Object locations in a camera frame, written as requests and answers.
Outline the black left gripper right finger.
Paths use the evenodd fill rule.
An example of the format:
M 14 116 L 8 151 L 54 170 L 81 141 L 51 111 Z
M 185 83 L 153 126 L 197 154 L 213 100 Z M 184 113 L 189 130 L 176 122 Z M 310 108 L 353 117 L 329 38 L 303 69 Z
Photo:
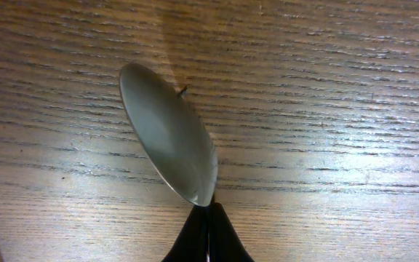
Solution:
M 209 206 L 209 260 L 254 262 L 245 250 L 221 203 Z

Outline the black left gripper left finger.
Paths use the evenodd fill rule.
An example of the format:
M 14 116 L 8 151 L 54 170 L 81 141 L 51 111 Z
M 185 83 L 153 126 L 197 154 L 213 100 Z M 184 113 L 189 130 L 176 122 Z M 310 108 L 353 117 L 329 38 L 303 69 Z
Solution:
M 194 205 L 163 262 L 207 260 L 207 208 Z

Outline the small metal teaspoon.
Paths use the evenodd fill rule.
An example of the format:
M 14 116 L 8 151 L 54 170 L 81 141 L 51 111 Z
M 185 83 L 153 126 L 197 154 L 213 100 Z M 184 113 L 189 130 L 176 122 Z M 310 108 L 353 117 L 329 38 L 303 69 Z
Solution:
M 132 128 L 158 174 L 182 198 L 208 206 L 218 156 L 196 112 L 160 75 L 137 63 L 120 70 L 119 88 Z

